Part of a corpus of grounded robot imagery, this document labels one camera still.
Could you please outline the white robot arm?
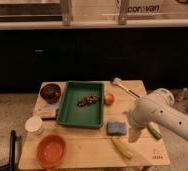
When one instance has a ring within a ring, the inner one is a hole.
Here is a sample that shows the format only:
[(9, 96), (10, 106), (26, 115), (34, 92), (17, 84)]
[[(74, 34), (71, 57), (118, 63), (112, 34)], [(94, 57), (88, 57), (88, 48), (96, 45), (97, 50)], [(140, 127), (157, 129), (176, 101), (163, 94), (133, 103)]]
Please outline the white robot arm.
[(188, 115), (174, 109), (174, 102), (174, 96), (169, 90), (156, 89), (136, 101), (128, 122), (136, 131), (154, 122), (188, 141)]

